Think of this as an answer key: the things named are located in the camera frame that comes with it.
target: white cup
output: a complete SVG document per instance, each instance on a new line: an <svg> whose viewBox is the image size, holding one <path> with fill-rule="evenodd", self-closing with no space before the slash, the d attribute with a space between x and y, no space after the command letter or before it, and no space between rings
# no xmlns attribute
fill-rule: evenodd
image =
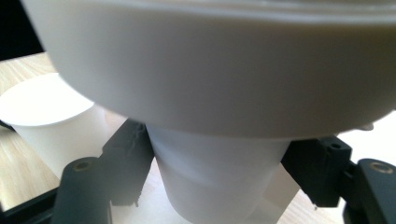
<svg viewBox="0 0 396 224"><path fill-rule="evenodd" d="M11 125L61 177L82 157L98 157L107 140L104 109L69 87L59 74L34 77L0 97L0 119Z"/></svg>
<svg viewBox="0 0 396 224"><path fill-rule="evenodd" d="M183 133L148 125L166 194L192 223L233 224L256 208L290 141Z"/></svg>

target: paper cup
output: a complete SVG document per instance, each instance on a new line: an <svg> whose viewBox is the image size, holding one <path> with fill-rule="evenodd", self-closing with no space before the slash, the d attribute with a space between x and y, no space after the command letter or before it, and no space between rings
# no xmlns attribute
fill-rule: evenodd
<svg viewBox="0 0 396 224"><path fill-rule="evenodd" d="M290 141L182 133L148 125L166 194L192 223L232 224L256 208Z"/></svg>
<svg viewBox="0 0 396 224"><path fill-rule="evenodd" d="M0 97L0 119L58 177L69 162L99 156L107 140L104 109L74 91L58 74L31 78L6 91Z"/></svg>

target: screw hole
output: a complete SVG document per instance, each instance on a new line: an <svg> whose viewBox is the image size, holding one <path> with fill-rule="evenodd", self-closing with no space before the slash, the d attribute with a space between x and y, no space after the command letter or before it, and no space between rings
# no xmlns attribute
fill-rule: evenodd
<svg viewBox="0 0 396 224"><path fill-rule="evenodd" d="M88 169L91 167L91 165L92 165L92 162L91 162L91 161L82 161L82 162L80 162L80 163L77 163L77 164L74 166L74 170L75 170L76 172L85 171L85 170L88 170Z"/></svg>
<svg viewBox="0 0 396 224"><path fill-rule="evenodd" d="M340 146L340 145L338 145L338 144L335 144L335 143L331 144L331 146L332 146L332 147L334 147L334 148L341 148L341 146Z"/></svg>
<svg viewBox="0 0 396 224"><path fill-rule="evenodd" d="M370 167L379 173L391 175L393 173L393 169L388 167L386 164L380 162L372 162L370 163Z"/></svg>

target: wooden table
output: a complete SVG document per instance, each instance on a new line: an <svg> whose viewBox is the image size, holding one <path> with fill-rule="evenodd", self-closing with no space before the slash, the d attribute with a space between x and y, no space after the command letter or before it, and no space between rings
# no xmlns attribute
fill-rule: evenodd
<svg viewBox="0 0 396 224"><path fill-rule="evenodd" d="M56 72L47 54L0 63L0 94L25 79ZM106 112L109 134L125 121L111 111ZM149 194L162 184L156 162L153 163L144 192ZM33 197L54 189L59 179L18 136L0 127L0 202L8 210ZM342 208L316 208L303 192L290 203L278 223L343 223Z"/></svg>

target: black metal bracket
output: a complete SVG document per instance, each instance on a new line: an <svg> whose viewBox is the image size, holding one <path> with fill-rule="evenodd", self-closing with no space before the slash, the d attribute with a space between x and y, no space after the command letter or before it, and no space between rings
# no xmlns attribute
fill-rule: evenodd
<svg viewBox="0 0 396 224"><path fill-rule="evenodd" d="M350 161L352 148L335 136L294 141L282 164L318 207L346 200L347 224L396 223L396 167L383 161Z"/></svg>

